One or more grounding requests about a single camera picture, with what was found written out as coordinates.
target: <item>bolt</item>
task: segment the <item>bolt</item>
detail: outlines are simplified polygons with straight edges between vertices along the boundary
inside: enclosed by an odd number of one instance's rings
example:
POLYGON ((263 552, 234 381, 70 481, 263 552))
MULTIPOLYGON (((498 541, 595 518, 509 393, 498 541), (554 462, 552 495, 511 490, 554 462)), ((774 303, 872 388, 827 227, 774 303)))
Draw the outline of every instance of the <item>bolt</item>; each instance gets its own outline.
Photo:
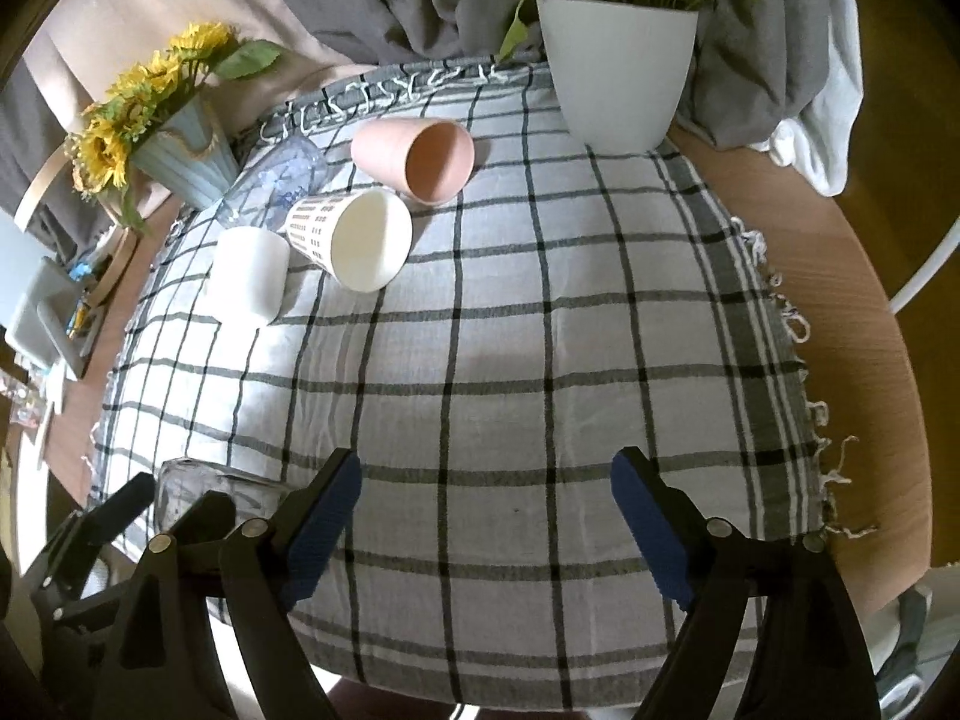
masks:
POLYGON ((147 549, 155 555, 160 555, 160 553, 167 549, 173 542, 174 539, 167 536, 166 533, 158 533, 150 539, 150 543, 147 544, 147 549))
POLYGON ((733 525, 728 523, 726 519, 714 517, 713 519, 707 521, 707 532, 711 536, 716 536, 717 538, 726 538, 733 533, 733 525))
POLYGON ((803 549, 808 552, 823 552, 827 544, 817 533, 808 533, 803 537, 803 549))
POLYGON ((267 520, 256 517, 255 519, 248 519, 241 525, 240 533, 243 533, 247 538, 257 538, 263 536, 267 532, 267 528, 267 520))

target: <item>blue vase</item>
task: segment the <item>blue vase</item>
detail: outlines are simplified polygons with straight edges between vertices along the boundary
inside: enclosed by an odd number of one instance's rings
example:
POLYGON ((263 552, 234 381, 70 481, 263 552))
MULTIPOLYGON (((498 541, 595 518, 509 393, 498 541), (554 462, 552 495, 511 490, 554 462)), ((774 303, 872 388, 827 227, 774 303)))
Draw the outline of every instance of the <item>blue vase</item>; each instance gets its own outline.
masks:
POLYGON ((220 202, 240 173, 219 119, 199 95, 141 143, 131 162, 198 211, 220 202))

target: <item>cup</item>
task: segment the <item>cup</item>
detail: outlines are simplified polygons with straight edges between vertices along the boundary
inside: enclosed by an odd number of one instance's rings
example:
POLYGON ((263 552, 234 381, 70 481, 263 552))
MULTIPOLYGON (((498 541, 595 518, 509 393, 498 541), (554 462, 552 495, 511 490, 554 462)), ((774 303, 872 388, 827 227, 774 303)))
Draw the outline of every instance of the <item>cup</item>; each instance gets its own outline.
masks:
POLYGON ((440 205, 473 172, 473 138, 447 119, 377 119, 353 137, 360 170, 425 205, 440 205))
POLYGON ((224 325, 266 327, 280 313, 290 245, 262 227, 232 227, 217 241, 206 284, 210 314, 224 325))
POLYGON ((290 209, 285 229, 292 247, 358 293, 386 287, 414 240, 407 206, 383 189, 306 197, 290 209))

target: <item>checkered tablecloth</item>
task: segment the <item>checkered tablecloth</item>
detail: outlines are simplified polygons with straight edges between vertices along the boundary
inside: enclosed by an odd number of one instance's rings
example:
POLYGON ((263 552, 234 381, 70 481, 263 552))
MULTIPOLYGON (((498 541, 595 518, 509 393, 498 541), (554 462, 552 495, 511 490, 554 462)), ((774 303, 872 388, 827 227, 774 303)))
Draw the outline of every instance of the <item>checkered tablecloth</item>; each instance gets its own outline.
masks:
MULTIPOLYGON (((617 450, 638 445, 752 536, 820 525, 803 364, 779 308, 690 163, 669 143, 584 149, 545 65, 385 68, 260 133, 304 129, 328 191, 356 190, 371 181, 350 138, 384 113, 462 122, 467 188, 414 210, 414 250, 385 290, 354 295, 295 260, 280 317, 256 332, 203 307, 211 213, 171 234, 107 390, 94 498, 180 456, 305 484, 353 446, 352 527, 291 615, 315 664, 488 707, 638 703, 683 619, 613 504, 617 450)), ((133 555, 148 523, 125 536, 133 555)))

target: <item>vase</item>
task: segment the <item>vase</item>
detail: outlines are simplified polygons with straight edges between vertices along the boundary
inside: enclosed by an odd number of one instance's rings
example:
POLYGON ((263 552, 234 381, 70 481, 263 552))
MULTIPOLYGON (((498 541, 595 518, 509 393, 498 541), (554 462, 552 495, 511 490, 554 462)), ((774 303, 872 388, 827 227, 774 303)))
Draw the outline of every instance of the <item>vase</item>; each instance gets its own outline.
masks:
POLYGON ((570 134, 594 151, 659 146, 686 82, 696 11, 593 0, 536 0, 570 134))
POLYGON ((131 162, 199 211, 220 202, 240 172, 216 113, 199 95, 141 143, 131 162))

